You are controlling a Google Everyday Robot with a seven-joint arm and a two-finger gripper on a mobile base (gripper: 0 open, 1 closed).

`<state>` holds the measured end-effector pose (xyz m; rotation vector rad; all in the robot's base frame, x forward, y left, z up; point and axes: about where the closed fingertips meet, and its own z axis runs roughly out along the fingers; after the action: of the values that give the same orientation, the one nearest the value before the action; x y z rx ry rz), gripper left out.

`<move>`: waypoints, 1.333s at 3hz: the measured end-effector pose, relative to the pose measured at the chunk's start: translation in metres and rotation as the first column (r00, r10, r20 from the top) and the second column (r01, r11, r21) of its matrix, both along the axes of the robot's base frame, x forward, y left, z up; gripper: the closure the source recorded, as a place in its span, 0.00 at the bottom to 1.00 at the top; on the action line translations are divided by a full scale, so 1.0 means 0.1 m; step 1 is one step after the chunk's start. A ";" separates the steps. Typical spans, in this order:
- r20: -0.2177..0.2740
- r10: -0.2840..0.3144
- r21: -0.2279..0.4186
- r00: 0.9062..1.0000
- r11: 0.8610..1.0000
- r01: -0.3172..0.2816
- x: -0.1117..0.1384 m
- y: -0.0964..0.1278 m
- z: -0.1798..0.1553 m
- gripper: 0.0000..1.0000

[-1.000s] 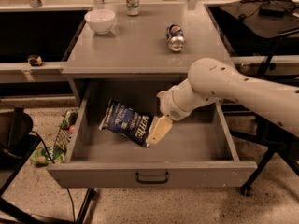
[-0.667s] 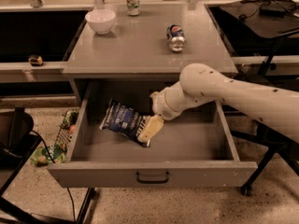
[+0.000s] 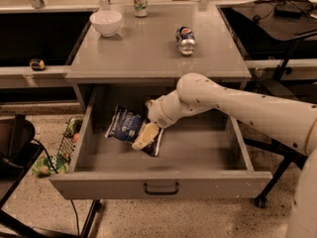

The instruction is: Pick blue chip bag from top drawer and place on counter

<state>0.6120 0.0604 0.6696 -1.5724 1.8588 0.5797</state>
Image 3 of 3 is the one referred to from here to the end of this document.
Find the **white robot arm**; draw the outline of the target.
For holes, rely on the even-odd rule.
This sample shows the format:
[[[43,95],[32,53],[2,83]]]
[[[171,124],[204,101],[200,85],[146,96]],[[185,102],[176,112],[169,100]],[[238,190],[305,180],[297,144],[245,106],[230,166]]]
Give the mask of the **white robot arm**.
[[[311,103],[223,87],[188,73],[175,91],[147,103],[150,123],[133,148],[140,150],[177,120],[217,109],[307,157],[297,183],[286,238],[317,238],[317,110]]]

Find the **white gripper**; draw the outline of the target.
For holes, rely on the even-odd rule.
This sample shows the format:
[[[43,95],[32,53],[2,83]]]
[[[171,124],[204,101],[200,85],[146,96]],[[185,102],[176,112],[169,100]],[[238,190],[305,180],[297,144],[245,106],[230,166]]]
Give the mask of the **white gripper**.
[[[164,126],[164,120],[161,113],[160,103],[157,100],[146,102],[148,108],[148,118],[152,123],[144,124],[141,127],[138,137],[132,144],[134,150],[141,150],[159,134],[159,128]]]

